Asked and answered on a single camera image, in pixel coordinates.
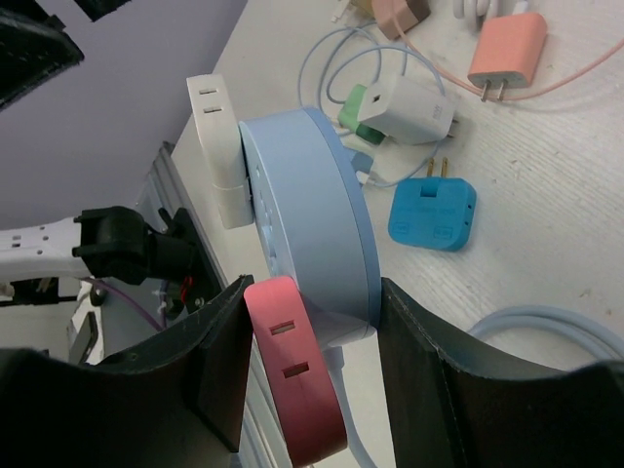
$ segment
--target round power strip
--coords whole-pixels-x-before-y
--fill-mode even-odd
[[[240,124],[255,224],[271,276],[293,278],[322,348],[378,325],[371,219],[332,124],[303,108]]]

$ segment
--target brown power adapter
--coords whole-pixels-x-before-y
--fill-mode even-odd
[[[372,0],[371,6],[377,25],[391,41],[399,37],[399,31],[392,21],[390,2],[394,2],[399,26],[404,31],[412,29],[431,14],[428,0]]]

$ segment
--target metal prong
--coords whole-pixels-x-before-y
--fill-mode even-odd
[[[449,171],[449,158],[443,158],[442,170],[440,171],[441,178],[447,178],[447,172]]]
[[[505,98],[505,90],[509,83],[507,80],[503,80],[500,84],[500,91],[498,91],[498,101],[501,102]]]
[[[491,88],[491,81],[487,80],[484,84],[484,91],[481,93],[481,102],[488,100],[489,89]]]
[[[427,176],[431,177],[433,175],[433,167],[436,165],[436,162],[431,158],[429,160],[429,164],[427,165]]]

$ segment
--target pink power adapter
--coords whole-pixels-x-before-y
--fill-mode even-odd
[[[346,449],[342,412],[294,280],[256,283],[244,297],[292,466]]]
[[[538,13],[519,13],[488,19],[483,26],[468,79],[483,89],[482,100],[491,88],[499,89],[503,100],[506,88],[531,85],[544,48],[548,25]]]

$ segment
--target pink cable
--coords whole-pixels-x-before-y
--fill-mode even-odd
[[[399,32],[399,35],[403,39],[403,42],[405,42],[406,45],[410,49],[412,49],[413,51],[418,52],[419,54],[422,54],[418,49],[416,49],[416,46],[414,46],[412,44],[411,40],[406,35],[405,31],[399,25],[399,20],[397,19],[397,12],[396,12],[396,8],[395,8],[395,5],[394,5],[394,0],[390,0],[390,4],[391,4],[391,7],[392,7],[392,9],[391,9],[392,10],[392,22],[394,23],[394,27],[397,28],[397,31]],[[624,38],[622,40],[620,40],[620,42],[615,44],[611,49],[609,49],[605,54],[603,54],[602,56],[600,56],[596,60],[592,61],[587,66],[581,68],[576,73],[568,76],[567,78],[564,78],[561,81],[558,81],[554,85],[551,85],[551,86],[549,86],[547,88],[544,88],[541,91],[537,91],[535,93],[529,93],[528,95],[516,96],[516,97],[506,97],[506,98],[503,99],[503,101],[527,100],[527,99],[538,98],[540,96],[544,96],[544,95],[546,95],[546,94],[548,94],[548,93],[550,93],[552,91],[555,91],[555,90],[557,90],[557,89],[567,85],[568,83],[571,83],[572,81],[576,80],[577,78],[580,78],[581,76],[585,75],[586,73],[589,73],[594,68],[596,68],[597,66],[603,64],[608,59],[613,57],[622,48],[624,48]],[[448,70],[445,70],[444,68],[440,67],[437,64],[434,64],[434,67],[436,68],[436,70],[438,70],[438,73],[440,73],[441,76],[443,76],[445,79],[449,80],[451,83],[453,83],[453,84],[463,88],[464,90],[466,90],[466,91],[468,91],[468,92],[470,92],[470,93],[472,93],[474,95],[477,95],[477,96],[481,95],[483,90],[480,90],[479,88],[475,88],[474,86],[466,83],[465,81],[462,81],[461,79],[457,78],[455,75],[450,73]],[[498,99],[495,99],[493,97],[490,98],[489,100],[498,102]]]

